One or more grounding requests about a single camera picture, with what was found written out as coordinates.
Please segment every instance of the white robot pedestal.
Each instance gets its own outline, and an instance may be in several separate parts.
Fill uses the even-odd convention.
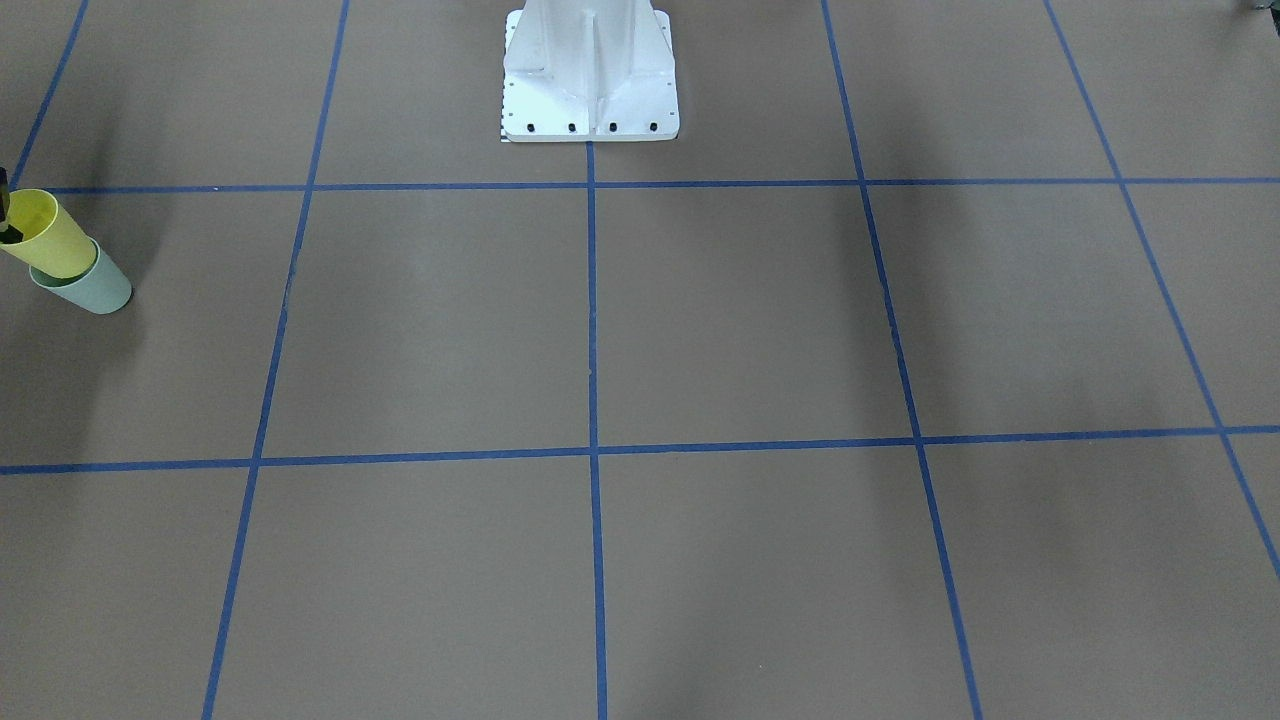
[[[649,0],[527,0],[507,17],[502,138],[672,140],[671,19]]]

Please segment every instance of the black object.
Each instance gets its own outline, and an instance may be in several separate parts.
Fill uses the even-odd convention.
[[[22,231],[9,224],[9,170],[0,168],[0,242],[22,242]]]

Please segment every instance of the grid square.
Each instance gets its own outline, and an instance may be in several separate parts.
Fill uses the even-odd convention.
[[[1115,187],[872,197],[925,433],[1212,423]]]
[[[1271,541],[1276,542],[1280,539],[1280,436],[1235,436],[1231,445]]]
[[[500,142],[503,28],[522,5],[352,3],[320,181],[585,181],[581,143]]]
[[[60,199],[133,282],[92,315],[0,258],[0,464],[247,457],[297,193]]]
[[[1280,205],[1258,186],[1130,188],[1226,424],[1280,423]]]
[[[218,717],[590,717],[584,459],[264,469]]]
[[[831,13],[868,177],[1111,177],[1039,3]]]
[[[0,73],[0,165],[10,173],[18,164],[31,124],[54,79],[67,35],[76,20],[78,0],[9,3],[4,9],[4,72]]]
[[[0,478],[5,720],[196,717],[243,470]]]
[[[602,459],[609,716],[969,714],[910,448]]]
[[[820,4],[654,6],[671,14],[680,137],[602,143],[600,179],[854,177]]]
[[[604,442],[910,434],[856,190],[598,202]]]
[[[929,457],[987,717],[1280,705],[1280,587],[1217,438]]]
[[[305,182],[337,23],[307,0],[91,4],[24,184]]]
[[[319,193],[268,451],[588,442],[581,191]]]
[[[1280,44],[1256,4],[1053,3],[1126,176],[1280,176]]]

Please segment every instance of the plastic cup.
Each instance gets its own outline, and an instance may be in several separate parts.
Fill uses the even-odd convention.
[[[93,241],[58,204],[58,199],[44,190],[19,190],[10,195],[9,222],[22,231],[24,238],[13,245],[0,243],[0,250],[49,277],[79,277],[99,255]]]
[[[133,286],[124,277],[111,258],[102,252],[97,241],[88,238],[95,259],[82,275],[77,278],[55,278],[32,265],[31,279],[40,287],[63,297],[90,313],[106,315],[115,313],[133,296]]]

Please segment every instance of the blue tape line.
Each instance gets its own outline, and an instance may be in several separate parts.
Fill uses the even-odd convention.
[[[1280,178],[1124,178],[1125,184],[1280,184]]]
[[[586,143],[586,296],[588,296],[588,442],[591,457],[591,559],[595,579],[595,712],[609,717],[609,673],[605,646],[604,530],[600,509],[600,392],[596,304],[595,143]]]
[[[1280,433],[1280,425],[1234,425],[1226,428],[1233,436],[1266,436]]]
[[[1059,433],[993,433],[978,436],[932,436],[924,445],[996,445],[1014,442],[1069,442],[1216,436],[1217,428],[1147,428],[1135,430],[1078,430]]]
[[[1115,184],[1114,178],[895,178],[869,179],[872,187],[965,186],[965,184]]]
[[[154,470],[210,470],[252,466],[247,457],[215,460],[145,460],[138,462],[59,462],[51,465],[4,465],[0,475],[65,475],[70,473],[145,473]]]
[[[458,462],[466,460],[521,460],[531,457],[585,457],[588,447],[544,447],[520,450],[456,450],[442,452],[381,452],[374,455],[296,455],[264,457],[262,468],[303,468],[314,465],[385,465],[404,462]]]
[[[1280,425],[1234,425],[1225,428],[1233,436],[1280,434]],[[1129,430],[1071,430],[1053,433],[993,433],[972,436],[922,436],[924,445],[1001,445],[1036,442],[1092,442],[1107,439],[1139,439],[1165,437],[1211,437],[1217,428],[1139,428]],[[754,442],[687,442],[654,445],[602,445],[595,454],[623,455],[676,455],[713,452],[759,452],[788,450],[838,450],[858,447],[911,447],[915,438],[835,438],[835,439],[778,439]],[[370,455],[284,455],[262,457],[224,457],[211,460],[142,460],[132,462],[64,462],[49,465],[0,465],[0,475],[60,475],[72,473],[132,473],[154,470],[206,470],[261,468],[302,468],[311,465],[376,465],[397,462],[456,462],[468,460],[521,460],[538,457],[588,457],[590,447],[532,447],[509,450],[449,450],[436,452],[383,452]]]
[[[202,720],[212,720],[214,702],[218,700],[218,682],[223,675],[223,659],[227,656],[227,635],[232,628],[232,610],[236,606],[236,588],[239,584],[241,565],[244,560],[244,538],[248,537],[248,519],[253,511],[253,493],[257,492],[257,466],[248,470],[244,483],[244,497],[241,501],[239,523],[236,525],[236,546],[232,550],[230,570],[227,575],[227,591],[223,593],[223,611],[218,616],[218,638],[214,641],[214,660],[209,666],[209,684],[205,687]]]
[[[673,455],[698,452],[760,452],[767,450],[837,450],[845,447],[911,447],[909,437],[852,439],[780,439],[764,442],[692,442],[658,445],[611,445],[600,455]]]
[[[175,184],[118,187],[49,187],[54,195],[187,195],[214,192],[303,192],[305,184]]]
[[[678,187],[854,187],[855,179],[758,179],[758,181],[602,181],[600,190],[664,190]]]
[[[870,187],[948,187],[1018,184],[1119,184],[1116,178],[882,178]],[[1280,184],[1280,178],[1125,178],[1125,184]],[[751,181],[600,181],[596,190],[735,188],[735,187],[858,187],[856,179],[751,179]],[[438,190],[585,190],[585,182],[370,182],[317,183],[315,192],[397,192]],[[175,184],[115,187],[50,187],[55,195],[182,195],[202,192],[305,192],[306,184]]]
[[[973,660],[969,652],[969,638],[965,632],[964,616],[960,611],[960,598],[956,592],[955,578],[951,570],[951,555],[947,551],[946,533],[942,529],[942,515],[938,510],[937,496],[933,491],[933,474],[929,470],[929,459],[925,452],[923,434],[920,432],[920,419],[915,407],[915,395],[911,391],[911,378],[906,369],[906,355],[902,351],[902,338],[899,333],[897,314],[893,310],[893,295],[890,288],[888,273],[884,268],[884,255],[881,249],[879,232],[876,225],[876,214],[872,209],[870,190],[867,183],[867,172],[863,167],[863,155],[858,143],[858,129],[854,126],[854,113],[849,102],[849,91],[845,83],[844,65],[840,61],[840,47],[836,44],[836,31],[831,20],[831,5],[822,0],[823,22],[827,26],[827,44],[831,49],[831,60],[836,69],[836,85],[840,87],[840,104],[845,111],[845,128],[849,132],[849,146],[854,156],[854,168],[858,172],[859,191],[861,193],[863,211],[867,217],[867,232],[870,236],[872,254],[876,258],[876,273],[879,275],[881,288],[884,300],[884,315],[888,320],[890,336],[893,340],[893,352],[897,356],[897,372],[902,383],[902,397],[906,401],[906,413],[911,423],[911,438],[915,445],[916,461],[920,465],[920,479],[924,483],[924,497],[929,506],[929,520],[933,524],[933,541],[937,546],[938,564],[942,570],[942,582],[946,587],[947,605],[951,609],[951,623],[955,629],[956,646],[960,651],[960,662],[964,667],[965,687],[969,692],[969,705],[974,720],[982,720],[982,700],[978,694],[978,682],[973,670]]]
[[[1107,163],[1111,164],[1111,172],[1115,173],[1116,179],[1120,181],[1120,193],[1124,196],[1125,206],[1129,209],[1129,218],[1133,220],[1133,227],[1138,231],[1138,240],[1142,243],[1142,251],[1147,256],[1147,264],[1151,266],[1151,272],[1156,278],[1156,284],[1160,287],[1160,295],[1165,300],[1165,307],[1169,310],[1169,316],[1172,319],[1174,328],[1178,331],[1178,338],[1183,343],[1183,351],[1187,354],[1188,363],[1190,363],[1192,373],[1196,375],[1196,383],[1199,386],[1201,395],[1204,397],[1204,406],[1208,409],[1210,416],[1213,419],[1213,427],[1222,441],[1222,448],[1226,451],[1231,471],[1235,473],[1235,482],[1240,487],[1240,493],[1244,496],[1245,505],[1249,509],[1249,515],[1253,516],[1253,524],[1262,539],[1262,546],[1266,548],[1267,557],[1271,560],[1271,569],[1275,571],[1276,579],[1280,579],[1280,553],[1276,552],[1275,542],[1271,539],[1271,532],[1267,529],[1267,524],[1262,518],[1262,511],[1258,509],[1258,503],[1253,497],[1253,489],[1249,487],[1249,480],[1244,474],[1244,469],[1240,466],[1240,462],[1235,456],[1235,447],[1231,446],[1231,437],[1226,432],[1222,416],[1217,410],[1217,404],[1213,401],[1213,393],[1210,392],[1208,380],[1204,378],[1199,360],[1196,357],[1196,350],[1192,347],[1190,336],[1187,333],[1187,327],[1183,324],[1183,319],[1178,313],[1178,306],[1174,304],[1174,296],[1169,291],[1169,284],[1165,282],[1165,274],[1160,269],[1156,252],[1151,246],[1151,240],[1147,237],[1147,229],[1142,223],[1142,218],[1138,215],[1138,208],[1134,205],[1133,195],[1129,192],[1128,181],[1124,179],[1124,174],[1120,172],[1120,164],[1116,161],[1115,152],[1111,149],[1111,141],[1107,140],[1107,133],[1102,128],[1102,120],[1093,105],[1093,100],[1089,97],[1089,91],[1084,85],[1084,77],[1080,74],[1080,68],[1075,61],[1075,55],[1071,53],[1071,46],[1066,40],[1066,33],[1062,31],[1062,24],[1059,22],[1057,13],[1053,10],[1053,3],[1051,0],[1042,1],[1044,4],[1044,12],[1048,13],[1050,22],[1053,24],[1053,32],[1057,35],[1057,41],[1062,46],[1062,54],[1066,55],[1068,65],[1071,68],[1071,76],[1075,78],[1075,85],[1080,92],[1080,97],[1084,100],[1084,106],[1088,109],[1089,118],[1093,120],[1093,128],[1097,131],[1098,140],[1102,142],[1102,149],[1107,155]]]
[[[315,145],[311,150],[311,168],[307,172],[307,190],[302,196],[302,210],[298,213],[298,228],[293,237],[293,252],[289,256],[289,272],[284,282],[284,293],[280,300],[280,315],[275,325],[275,343],[271,348],[271,364],[266,374],[266,387],[262,391],[262,410],[259,418],[257,434],[253,439],[253,465],[248,471],[248,480],[244,487],[244,502],[241,506],[239,525],[236,532],[236,548],[232,553],[232,565],[227,577],[227,594],[223,597],[223,612],[218,625],[218,639],[214,644],[214,660],[209,669],[209,685],[205,691],[205,706],[201,714],[202,720],[212,720],[214,703],[218,700],[218,683],[221,678],[223,657],[227,652],[227,635],[230,629],[232,611],[236,607],[236,589],[239,583],[239,570],[244,557],[244,538],[248,534],[250,516],[253,511],[253,493],[257,487],[259,462],[262,459],[262,448],[266,445],[266,429],[271,418],[271,402],[275,396],[275,380],[280,368],[280,355],[284,350],[284,333],[289,320],[289,296],[293,292],[293,281],[298,270],[298,255],[302,252],[302,241],[306,237],[307,215],[311,211],[311,197],[316,182],[316,173],[320,168],[320,154],[324,149],[324,133],[329,122],[329,106],[333,102],[333,88],[338,79],[338,64],[342,60],[342,41],[347,31],[347,17],[351,10],[351,0],[342,1],[342,12],[338,15],[338,28],[334,33],[333,55],[329,60],[329,77],[325,81],[324,100],[320,105],[320,120],[316,124]]]
[[[27,142],[18,155],[18,164],[13,168],[10,181],[15,188],[20,187],[22,173],[27,169],[32,149],[36,147],[36,136],[40,135],[40,128],[45,124],[45,115],[49,114],[49,105],[54,101],[54,94],[58,92],[58,83],[63,81],[63,73],[67,72],[67,63],[72,59],[72,51],[76,49],[76,40],[79,37],[79,28],[84,24],[84,13],[87,12],[88,0],[81,0],[81,6],[76,10],[76,19],[72,22],[72,29],[67,35],[67,45],[63,46],[63,55],[58,59],[58,68],[54,70],[52,79],[49,81],[49,90],[45,91],[44,100],[40,101],[40,110],[36,113],[36,120],[31,124],[31,132],[27,133]]]
[[[387,192],[412,190],[585,190],[585,182],[348,182],[316,184],[316,192]]]

